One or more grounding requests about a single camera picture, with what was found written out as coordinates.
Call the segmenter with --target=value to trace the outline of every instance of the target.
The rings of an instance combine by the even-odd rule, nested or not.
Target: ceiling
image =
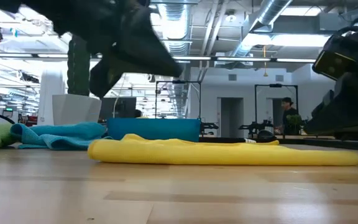
[[[234,0],[227,4],[227,10],[234,10],[236,19],[233,21],[224,19],[222,21],[211,54],[215,55],[217,52],[224,53],[234,50],[241,42],[241,27],[246,15],[257,11],[260,2],[259,0]],[[198,4],[190,5],[190,36],[185,40],[191,43],[188,55],[200,55],[208,20],[216,19],[219,16],[218,14],[215,17],[210,16],[212,5],[213,2],[207,0],[201,0],[198,1]],[[335,13],[349,12],[355,9],[358,9],[358,0],[294,0],[282,15],[316,16],[321,11]],[[158,14],[152,14],[151,20],[156,33],[163,39],[165,30],[161,17]],[[70,34],[65,34],[59,38],[53,31],[53,24],[48,19],[25,6],[21,7],[17,14],[0,11],[0,27],[4,36],[0,43],[0,53],[65,54],[68,50],[68,42],[71,39]],[[255,57],[316,58],[320,48],[268,44],[265,48],[253,47],[250,53]],[[61,66],[66,66],[65,60],[62,59],[61,61]],[[0,106],[17,104],[20,105],[23,113],[36,113],[39,101],[39,84],[23,81],[22,76],[24,73],[41,81],[42,68],[51,66],[51,63],[56,63],[56,60],[49,62],[47,58],[44,60],[0,58]],[[263,63],[255,63],[252,67],[261,68],[263,66]],[[298,65],[272,63],[268,66],[286,68],[290,72],[296,69]],[[157,77],[157,80],[170,79]],[[182,94],[178,96],[177,91],[171,91],[173,89],[171,83],[160,83],[160,85],[158,88],[162,92],[157,97],[157,113],[166,116],[178,116],[176,105],[179,99],[183,100],[181,105],[185,105],[185,86],[180,88]],[[109,93],[109,96],[116,95],[136,96],[138,97],[138,109],[149,116],[155,114],[155,83],[150,83],[147,75],[127,74]]]

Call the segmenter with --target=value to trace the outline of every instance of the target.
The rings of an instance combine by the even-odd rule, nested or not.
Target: blue towel
[[[14,124],[11,127],[11,135],[23,143],[19,149],[87,150],[93,140],[101,139],[105,133],[106,128],[98,123],[31,128]]]

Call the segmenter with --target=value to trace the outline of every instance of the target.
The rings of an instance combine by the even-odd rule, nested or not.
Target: person
[[[283,124],[280,129],[282,130],[282,134],[285,134],[285,135],[299,134],[299,133],[297,133],[298,128],[296,126],[290,125],[290,123],[287,119],[288,115],[299,115],[298,110],[296,110],[294,107],[292,107],[292,105],[293,105],[293,102],[292,102],[291,98],[289,98],[289,97],[283,98],[282,104],[281,104],[281,106],[284,109]]]
[[[135,118],[141,118],[142,112],[140,110],[135,110]]]

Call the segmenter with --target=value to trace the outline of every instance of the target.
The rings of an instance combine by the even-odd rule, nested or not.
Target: desk
[[[103,164],[1,149],[0,223],[358,224],[358,167]]]

